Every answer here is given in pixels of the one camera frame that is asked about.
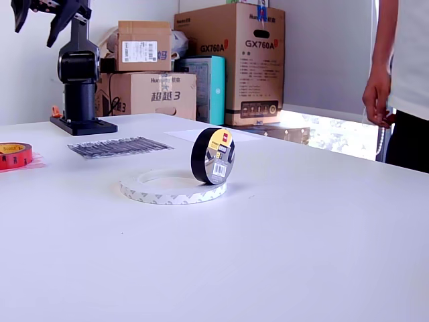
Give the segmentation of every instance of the box label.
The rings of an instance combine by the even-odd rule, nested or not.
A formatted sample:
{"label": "box label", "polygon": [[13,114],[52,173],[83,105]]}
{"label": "box label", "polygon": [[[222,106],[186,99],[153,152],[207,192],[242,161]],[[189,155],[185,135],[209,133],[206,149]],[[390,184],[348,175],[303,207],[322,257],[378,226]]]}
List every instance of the box label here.
{"label": "box label", "polygon": [[241,110],[233,111],[236,114],[241,114],[242,119],[254,117],[277,117],[279,109],[278,101],[244,101],[241,102]]}
{"label": "box label", "polygon": [[158,42],[122,42],[122,62],[157,62]]}
{"label": "box label", "polygon": [[151,102],[179,101],[181,95],[182,93],[180,91],[153,92],[151,94]]}

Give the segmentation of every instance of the double-sided tape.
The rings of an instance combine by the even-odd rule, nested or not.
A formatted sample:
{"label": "double-sided tape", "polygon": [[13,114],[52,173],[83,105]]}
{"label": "double-sided tape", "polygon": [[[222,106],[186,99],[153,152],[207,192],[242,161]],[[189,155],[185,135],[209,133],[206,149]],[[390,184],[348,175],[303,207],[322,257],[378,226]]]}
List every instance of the double-sided tape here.
{"label": "double-sided tape", "polygon": [[0,143],[0,170],[21,168],[33,161],[32,146],[25,143]]}
{"label": "double-sided tape", "polygon": [[216,199],[227,191],[227,183],[196,184],[182,189],[161,189],[148,182],[162,178],[195,180],[192,173],[181,170],[149,171],[121,181],[121,192],[128,198],[154,205],[191,205]]}

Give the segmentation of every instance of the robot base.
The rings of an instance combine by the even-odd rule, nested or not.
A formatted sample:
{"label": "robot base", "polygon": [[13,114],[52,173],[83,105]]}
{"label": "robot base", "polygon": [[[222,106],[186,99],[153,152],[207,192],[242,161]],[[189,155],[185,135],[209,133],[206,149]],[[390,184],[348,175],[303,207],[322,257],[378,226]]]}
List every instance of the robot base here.
{"label": "robot base", "polygon": [[90,136],[93,134],[118,132],[117,125],[101,121],[100,119],[67,123],[63,118],[51,117],[50,121],[72,136]]}

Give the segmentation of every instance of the white wall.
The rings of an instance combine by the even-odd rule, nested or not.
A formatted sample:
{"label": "white wall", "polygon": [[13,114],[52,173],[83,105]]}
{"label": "white wall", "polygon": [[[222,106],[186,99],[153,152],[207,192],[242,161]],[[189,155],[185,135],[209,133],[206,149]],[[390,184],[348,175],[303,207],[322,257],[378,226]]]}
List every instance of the white wall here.
{"label": "white wall", "polygon": [[180,12],[214,7],[216,5],[224,5],[227,0],[180,0]]}
{"label": "white wall", "polygon": [[285,109],[362,120],[374,0],[271,0],[286,11]]}
{"label": "white wall", "polygon": [[[160,20],[173,23],[179,0],[93,0],[90,40],[98,42],[118,20]],[[19,34],[14,32],[10,0],[0,1],[0,125],[47,121],[51,106],[62,106],[58,51],[70,39],[70,27],[53,48],[46,47],[53,15],[29,12]]]}

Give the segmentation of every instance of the white paper sheet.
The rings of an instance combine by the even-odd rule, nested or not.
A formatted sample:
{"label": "white paper sheet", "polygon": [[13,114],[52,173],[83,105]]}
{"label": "white paper sheet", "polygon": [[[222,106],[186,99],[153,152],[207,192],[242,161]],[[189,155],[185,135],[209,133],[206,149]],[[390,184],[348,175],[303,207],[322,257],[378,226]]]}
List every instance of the white paper sheet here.
{"label": "white paper sheet", "polygon": [[[169,136],[174,136],[179,139],[183,139],[189,142],[195,142],[200,133],[204,131],[203,129],[189,129],[187,131],[175,131],[175,132],[166,132]],[[234,142],[246,142],[246,141],[255,141],[260,140],[259,137],[250,136],[242,131],[232,131],[231,132],[234,138]]]}

